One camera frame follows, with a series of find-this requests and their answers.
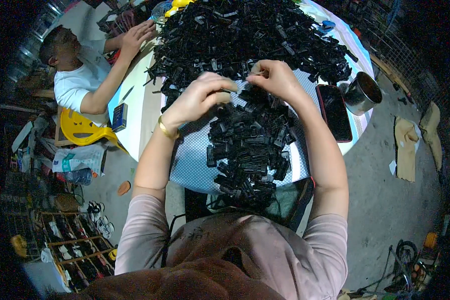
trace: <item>smartphone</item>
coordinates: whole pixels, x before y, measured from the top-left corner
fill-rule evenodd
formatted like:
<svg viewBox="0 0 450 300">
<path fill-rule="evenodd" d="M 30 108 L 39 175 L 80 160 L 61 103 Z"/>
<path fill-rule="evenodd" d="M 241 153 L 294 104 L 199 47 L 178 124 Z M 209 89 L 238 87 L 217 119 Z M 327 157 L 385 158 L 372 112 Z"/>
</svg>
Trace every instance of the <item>smartphone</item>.
<svg viewBox="0 0 450 300">
<path fill-rule="evenodd" d="M 352 141 L 352 129 L 348 121 L 347 107 L 340 89 L 334 85 L 319 84 L 317 96 L 320 110 L 331 134 L 338 143 Z"/>
</svg>

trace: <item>orange slipper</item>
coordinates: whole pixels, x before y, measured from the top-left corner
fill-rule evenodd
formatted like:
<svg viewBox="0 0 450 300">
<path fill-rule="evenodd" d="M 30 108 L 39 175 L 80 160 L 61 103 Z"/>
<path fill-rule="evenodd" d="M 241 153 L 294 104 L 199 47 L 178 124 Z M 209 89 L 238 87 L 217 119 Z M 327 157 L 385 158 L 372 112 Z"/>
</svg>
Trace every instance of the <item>orange slipper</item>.
<svg viewBox="0 0 450 300">
<path fill-rule="evenodd" d="M 130 181 L 124 181 L 122 184 L 120 184 L 116 193 L 119 196 L 123 196 L 130 190 L 131 187 L 132 185 L 130 184 Z"/>
</svg>

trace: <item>wooden shoe rack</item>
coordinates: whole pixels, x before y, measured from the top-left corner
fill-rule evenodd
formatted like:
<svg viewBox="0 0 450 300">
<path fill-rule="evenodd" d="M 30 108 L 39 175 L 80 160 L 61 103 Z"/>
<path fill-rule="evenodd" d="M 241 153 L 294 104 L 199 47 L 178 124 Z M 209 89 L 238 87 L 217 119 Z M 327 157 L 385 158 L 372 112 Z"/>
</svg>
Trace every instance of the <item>wooden shoe rack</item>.
<svg viewBox="0 0 450 300">
<path fill-rule="evenodd" d="M 73 292 L 80 292 L 96 279 L 114 275 L 115 261 L 108 257 L 114 247 L 100 234 L 87 213 L 42 212 L 41 221 L 54 265 Z M 59 230 L 60 234 L 54 233 L 50 222 L 57 225 L 55 232 Z"/>
</svg>

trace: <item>man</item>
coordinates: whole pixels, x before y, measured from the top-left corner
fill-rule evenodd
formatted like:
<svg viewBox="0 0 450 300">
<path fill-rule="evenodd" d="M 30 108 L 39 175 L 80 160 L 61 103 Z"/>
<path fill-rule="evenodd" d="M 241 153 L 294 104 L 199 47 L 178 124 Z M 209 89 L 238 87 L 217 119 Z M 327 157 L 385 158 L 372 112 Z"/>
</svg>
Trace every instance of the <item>man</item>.
<svg viewBox="0 0 450 300">
<path fill-rule="evenodd" d="M 165 186 L 177 129 L 221 102 L 218 91 L 237 88 L 206 72 L 162 114 L 140 157 L 118 244 L 117 276 L 57 299 L 337 298 L 348 272 L 345 162 L 320 111 L 288 65 L 260 60 L 252 68 L 264 70 L 268 78 L 246 80 L 291 105 L 304 127 L 316 188 L 303 238 L 267 218 L 239 211 L 193 220 L 169 237 Z"/>
<path fill-rule="evenodd" d="M 108 40 L 83 41 L 70 29 L 54 28 L 40 48 L 40 60 L 56 69 L 55 99 L 60 106 L 106 126 L 108 102 L 119 88 L 132 59 L 141 45 L 156 36 L 153 20 L 145 21 L 128 32 Z M 120 56 L 110 67 L 103 53 L 120 49 Z"/>
</svg>

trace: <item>pink shirt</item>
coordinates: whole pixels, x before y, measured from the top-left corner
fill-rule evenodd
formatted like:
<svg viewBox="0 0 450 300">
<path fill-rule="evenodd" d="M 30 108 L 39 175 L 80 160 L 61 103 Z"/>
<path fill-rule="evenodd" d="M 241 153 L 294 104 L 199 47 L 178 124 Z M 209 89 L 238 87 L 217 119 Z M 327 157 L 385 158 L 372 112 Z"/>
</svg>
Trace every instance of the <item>pink shirt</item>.
<svg viewBox="0 0 450 300">
<path fill-rule="evenodd" d="M 160 268 L 167 242 L 164 205 L 138 195 L 118 244 L 115 275 Z M 243 213 L 215 214 L 181 226 L 171 237 L 167 267 L 240 250 L 247 275 L 286 299 L 336 299 L 347 278 L 347 221 L 336 214 L 308 223 L 303 238 L 267 218 Z"/>
</svg>

